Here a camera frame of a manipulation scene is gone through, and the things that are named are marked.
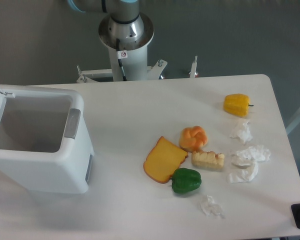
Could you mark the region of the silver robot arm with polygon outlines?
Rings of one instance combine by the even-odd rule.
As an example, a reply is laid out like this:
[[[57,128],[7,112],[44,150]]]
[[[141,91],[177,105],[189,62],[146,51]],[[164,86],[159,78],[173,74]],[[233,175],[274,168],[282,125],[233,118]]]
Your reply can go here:
[[[134,22],[140,15],[138,0],[67,0],[80,13],[107,13],[119,24]]]

